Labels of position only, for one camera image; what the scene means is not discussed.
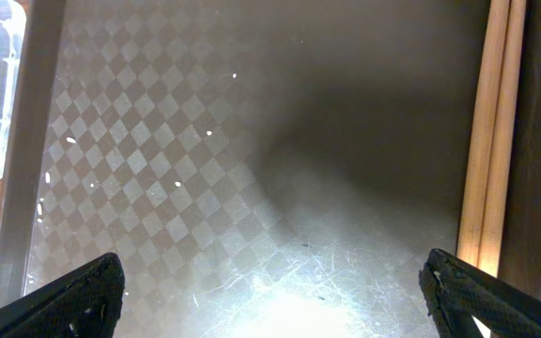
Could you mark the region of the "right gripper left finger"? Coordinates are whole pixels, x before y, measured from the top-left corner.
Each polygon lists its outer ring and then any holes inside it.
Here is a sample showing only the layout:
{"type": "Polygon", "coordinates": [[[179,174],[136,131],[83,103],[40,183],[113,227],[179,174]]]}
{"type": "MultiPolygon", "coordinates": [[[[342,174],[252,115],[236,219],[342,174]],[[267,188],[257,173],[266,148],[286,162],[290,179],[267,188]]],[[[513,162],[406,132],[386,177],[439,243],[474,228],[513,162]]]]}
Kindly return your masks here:
{"type": "Polygon", "coordinates": [[[0,308],[0,337],[111,337],[124,289],[121,261],[106,253],[0,308]]]}

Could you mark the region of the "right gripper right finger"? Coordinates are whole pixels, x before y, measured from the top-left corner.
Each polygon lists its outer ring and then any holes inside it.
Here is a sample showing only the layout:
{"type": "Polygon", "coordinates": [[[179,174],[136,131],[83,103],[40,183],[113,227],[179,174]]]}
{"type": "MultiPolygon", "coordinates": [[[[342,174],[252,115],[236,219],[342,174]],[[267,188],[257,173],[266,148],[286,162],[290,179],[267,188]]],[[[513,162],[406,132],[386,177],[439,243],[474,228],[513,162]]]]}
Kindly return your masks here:
{"type": "Polygon", "coordinates": [[[541,337],[541,300],[442,249],[430,251],[419,286],[441,337],[480,337],[477,322],[499,337],[541,337]]]}

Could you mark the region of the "wooden chopstick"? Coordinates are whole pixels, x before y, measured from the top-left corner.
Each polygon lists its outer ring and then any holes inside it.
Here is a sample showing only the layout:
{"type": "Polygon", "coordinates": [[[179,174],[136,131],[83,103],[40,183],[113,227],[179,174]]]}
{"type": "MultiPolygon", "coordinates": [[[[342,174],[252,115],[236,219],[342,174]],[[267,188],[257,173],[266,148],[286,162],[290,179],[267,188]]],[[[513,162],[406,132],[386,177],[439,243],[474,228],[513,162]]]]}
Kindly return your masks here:
{"type": "Polygon", "coordinates": [[[510,0],[491,0],[477,83],[456,255],[477,267],[510,0]]]}
{"type": "Polygon", "coordinates": [[[478,257],[478,268],[498,275],[515,116],[526,0],[511,0],[503,43],[503,58],[490,152],[487,196],[478,257]]]}

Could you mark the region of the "brown serving tray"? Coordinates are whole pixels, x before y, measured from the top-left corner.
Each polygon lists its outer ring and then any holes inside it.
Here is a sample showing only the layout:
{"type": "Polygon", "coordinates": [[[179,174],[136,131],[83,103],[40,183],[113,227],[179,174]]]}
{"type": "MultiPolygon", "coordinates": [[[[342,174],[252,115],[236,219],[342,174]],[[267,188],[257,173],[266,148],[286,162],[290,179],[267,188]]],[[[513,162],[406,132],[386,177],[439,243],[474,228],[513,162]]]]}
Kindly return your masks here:
{"type": "Polygon", "coordinates": [[[106,253],[118,337],[434,337],[487,1],[34,1],[0,308],[106,253]]]}

